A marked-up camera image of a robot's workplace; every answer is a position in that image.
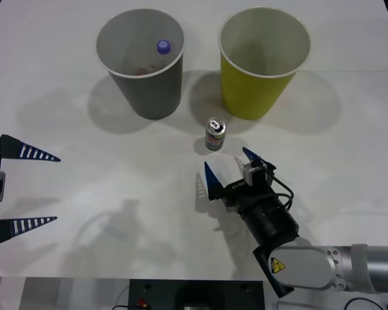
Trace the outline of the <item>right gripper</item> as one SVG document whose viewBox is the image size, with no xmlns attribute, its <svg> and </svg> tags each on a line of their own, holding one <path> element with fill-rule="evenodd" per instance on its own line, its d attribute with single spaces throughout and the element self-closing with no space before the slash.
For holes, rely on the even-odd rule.
<svg viewBox="0 0 388 310">
<path fill-rule="evenodd" d="M 246 147 L 243 147 L 242 151 L 249 159 L 252 168 L 264 168 L 270 174 L 276 170 L 273 164 Z M 226 208 L 232 208 L 236 211 L 249 209 L 272 193 L 272 189 L 266 183 L 250 186 L 244 180 L 235 181 L 224 188 L 207 162 L 204 163 L 204 173 L 209 201 L 224 200 Z"/>
</svg>

